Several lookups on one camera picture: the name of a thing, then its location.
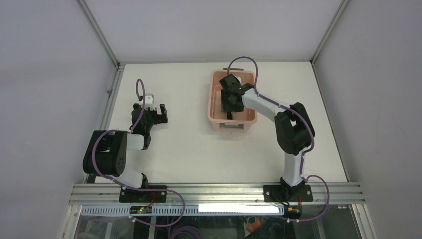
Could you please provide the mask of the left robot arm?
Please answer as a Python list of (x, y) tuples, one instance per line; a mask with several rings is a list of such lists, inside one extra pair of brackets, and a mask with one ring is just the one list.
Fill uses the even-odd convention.
[(147, 176), (127, 166), (129, 150), (147, 150), (150, 132), (154, 125), (168, 123), (164, 104), (156, 108), (153, 104), (135, 103), (131, 112), (131, 132), (125, 130), (95, 130), (83, 159), (83, 170), (87, 174), (102, 176), (123, 188), (130, 188), (130, 195), (137, 202), (149, 198)]

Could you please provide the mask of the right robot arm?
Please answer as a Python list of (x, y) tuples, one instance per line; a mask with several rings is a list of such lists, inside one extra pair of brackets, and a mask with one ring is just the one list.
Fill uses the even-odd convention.
[(304, 155), (315, 145), (315, 130), (306, 108), (299, 102), (287, 105), (273, 100), (258, 92), (254, 85), (241, 84), (233, 74), (225, 76), (219, 83), (222, 86), (221, 109), (228, 119), (233, 118), (233, 113), (248, 108), (274, 123), (278, 145), (285, 153), (281, 196), (288, 202), (294, 201), (305, 185)]

